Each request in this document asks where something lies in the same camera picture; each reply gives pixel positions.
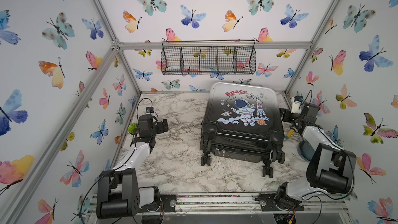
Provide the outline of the silver black space suitcase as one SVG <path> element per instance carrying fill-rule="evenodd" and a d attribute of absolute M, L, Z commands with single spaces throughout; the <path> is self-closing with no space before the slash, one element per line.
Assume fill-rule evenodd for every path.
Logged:
<path fill-rule="evenodd" d="M 283 164 L 284 130 L 277 94 L 273 89 L 216 83 L 211 87 L 201 127 L 202 166 L 211 155 L 262 162 L 262 175 L 272 178 L 271 164 Z"/>

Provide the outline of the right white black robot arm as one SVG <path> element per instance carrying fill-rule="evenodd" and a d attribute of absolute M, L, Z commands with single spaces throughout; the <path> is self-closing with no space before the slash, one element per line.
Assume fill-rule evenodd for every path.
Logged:
<path fill-rule="evenodd" d="M 276 193 L 260 194 L 255 198 L 262 207 L 298 210 L 305 201 L 320 195 L 337 201 L 352 193 L 356 156 L 337 146 L 316 124 L 319 109 L 319 106 L 305 102 L 299 103 L 297 110 L 280 108 L 282 121 L 292 124 L 292 129 L 314 149 L 314 154 L 305 177 L 281 184 Z"/>

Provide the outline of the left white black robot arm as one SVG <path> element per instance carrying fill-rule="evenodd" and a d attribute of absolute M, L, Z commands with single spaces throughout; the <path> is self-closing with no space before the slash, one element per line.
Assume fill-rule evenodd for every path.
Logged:
<path fill-rule="evenodd" d="M 158 121 L 152 114 L 138 118 L 138 137 L 131 149 L 112 169 L 102 171 L 97 186 L 96 215 L 98 219 L 135 216 L 145 205 L 161 206 L 157 187 L 139 187 L 137 170 L 155 146 L 155 137 L 169 131 L 168 121 Z"/>

